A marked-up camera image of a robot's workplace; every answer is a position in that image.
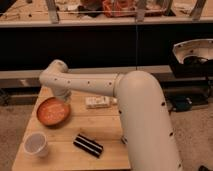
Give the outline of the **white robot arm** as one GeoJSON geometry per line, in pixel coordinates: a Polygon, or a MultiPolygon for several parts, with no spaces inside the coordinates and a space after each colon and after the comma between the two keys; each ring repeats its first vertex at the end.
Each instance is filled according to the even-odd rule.
{"type": "Polygon", "coordinates": [[[152,74],[70,74],[66,63],[54,60],[39,81],[61,100],[72,90],[115,97],[132,171],[183,171],[166,100],[152,74]]]}

